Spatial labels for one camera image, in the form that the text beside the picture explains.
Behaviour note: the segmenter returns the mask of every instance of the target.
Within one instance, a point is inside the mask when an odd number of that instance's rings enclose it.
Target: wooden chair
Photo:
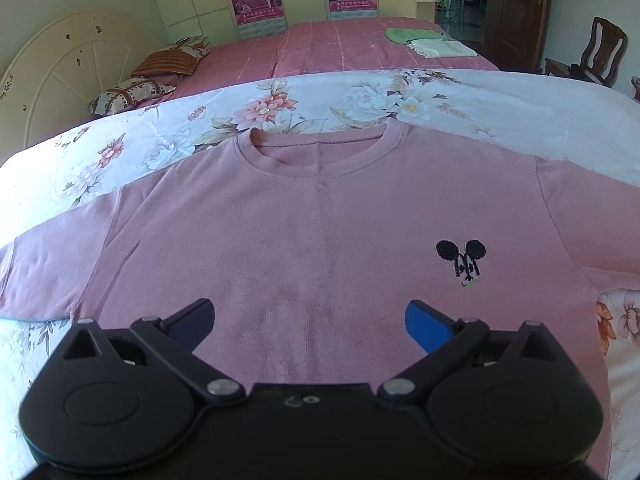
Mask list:
[[[600,46],[596,55],[593,57],[592,65],[589,66],[589,60],[591,59],[591,55],[596,48],[596,42],[598,41],[598,26],[600,26],[602,30]],[[551,74],[556,77],[567,77],[591,82],[594,82],[593,78],[595,78],[604,86],[611,88],[613,83],[616,82],[620,62],[622,61],[622,57],[625,55],[628,43],[629,40],[620,27],[614,25],[609,20],[596,17],[593,19],[593,25],[591,26],[591,40],[589,41],[585,51],[582,53],[580,69],[570,71],[570,67],[568,65],[546,58],[545,75]],[[614,56],[613,61],[611,61],[609,73],[605,76],[604,73],[607,66],[609,66],[611,56]]]
[[[640,101],[640,78],[632,77],[631,84],[636,89],[636,101]]]

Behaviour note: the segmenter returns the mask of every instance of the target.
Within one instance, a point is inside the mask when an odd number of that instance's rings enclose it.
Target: t-shirt sleeve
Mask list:
[[[565,161],[539,159],[538,179],[570,258],[596,288],[640,289],[640,188]]]
[[[0,248],[0,317],[68,317],[100,257],[119,192],[62,213]]]

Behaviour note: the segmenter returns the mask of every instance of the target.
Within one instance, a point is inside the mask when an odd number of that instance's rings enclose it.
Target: mouse ears logo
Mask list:
[[[443,260],[453,262],[457,278],[460,278],[464,273],[462,286],[467,287],[478,282],[480,279],[478,260],[486,256],[486,247],[478,240],[467,242],[464,254],[460,253],[455,243],[448,240],[438,242],[436,251]]]

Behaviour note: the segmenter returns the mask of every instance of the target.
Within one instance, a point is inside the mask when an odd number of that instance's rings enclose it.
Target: floral bedsheet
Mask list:
[[[386,118],[558,159],[640,187],[640,105],[567,79],[476,70],[292,76],[103,118],[14,155],[0,168],[0,246],[31,227],[251,127],[308,134]],[[640,472],[640,293],[594,306],[612,391],[610,477]],[[68,320],[0,320],[0,480],[32,466],[17,425],[31,381]]]

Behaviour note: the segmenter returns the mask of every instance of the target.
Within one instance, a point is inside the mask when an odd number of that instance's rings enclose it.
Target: striped pillow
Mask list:
[[[109,116],[131,110],[151,98],[169,94],[173,86],[135,77],[109,88],[89,103],[89,112],[94,115]]]
[[[153,77],[164,74],[191,75],[200,60],[209,53],[208,48],[196,48],[186,44],[172,45],[147,57],[135,69],[132,77]]]

